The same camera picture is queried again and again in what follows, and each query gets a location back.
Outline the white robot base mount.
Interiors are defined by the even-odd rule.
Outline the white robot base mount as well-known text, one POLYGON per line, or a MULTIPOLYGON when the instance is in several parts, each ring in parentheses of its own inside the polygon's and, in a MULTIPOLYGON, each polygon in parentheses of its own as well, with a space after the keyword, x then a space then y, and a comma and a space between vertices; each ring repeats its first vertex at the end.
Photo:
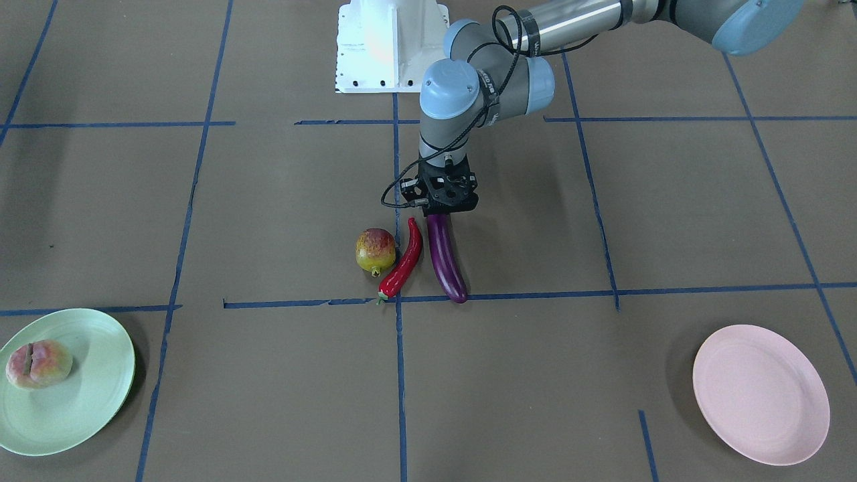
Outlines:
POLYGON ((337 13, 335 91, 420 92, 446 56, 447 6, 437 1, 351 1, 337 13))

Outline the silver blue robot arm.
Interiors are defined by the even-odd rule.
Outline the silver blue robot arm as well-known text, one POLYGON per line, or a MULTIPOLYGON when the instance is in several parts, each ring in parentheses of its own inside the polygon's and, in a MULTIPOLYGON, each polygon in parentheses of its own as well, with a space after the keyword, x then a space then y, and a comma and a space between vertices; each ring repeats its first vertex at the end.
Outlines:
POLYGON ((474 210, 478 182, 469 168, 469 134, 538 112, 555 94, 548 57, 587 46, 630 23, 663 21, 711 45, 746 56, 777 39, 801 1, 550 1, 530 9, 499 6, 489 23, 460 19, 448 27, 443 58, 420 85, 416 177, 398 174, 396 207, 426 216, 474 210))

